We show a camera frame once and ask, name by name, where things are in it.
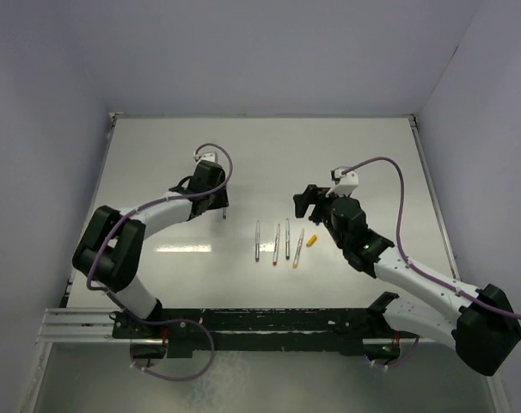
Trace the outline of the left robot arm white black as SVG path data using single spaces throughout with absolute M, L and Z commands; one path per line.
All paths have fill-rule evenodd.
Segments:
M 121 308 L 134 314 L 132 327 L 143 337 L 162 328 L 162 305 L 138 278 L 144 241 L 171 225 L 229 206 L 224 168 L 202 159 L 191 176 L 161 198 L 118 210 L 98 207 L 72 257 L 72 266 L 99 284 Z

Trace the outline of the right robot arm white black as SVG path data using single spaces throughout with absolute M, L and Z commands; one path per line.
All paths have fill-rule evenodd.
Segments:
M 367 323 L 374 335 L 398 330 L 429 338 L 454 349 L 484 376 L 495 375 L 521 341 L 520 323 L 503 290 L 429 274 L 369 228 L 358 200 L 310 184 L 293 202 L 296 218 L 324 225 L 352 268 L 421 300 L 421 305 L 410 305 L 396 297 L 372 311 Z

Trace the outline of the red marker pen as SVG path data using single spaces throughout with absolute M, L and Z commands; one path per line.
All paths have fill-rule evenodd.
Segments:
M 273 247 L 273 266 L 277 266 L 279 260 L 279 246 L 280 246 L 281 224 L 278 223 L 275 232 L 274 247 Z

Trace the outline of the purple marker pen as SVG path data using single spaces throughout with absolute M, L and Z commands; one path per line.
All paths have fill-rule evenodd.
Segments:
M 257 220 L 255 223 L 255 241 L 254 241 L 254 260 L 259 262 L 261 252 L 261 225 L 260 221 Z

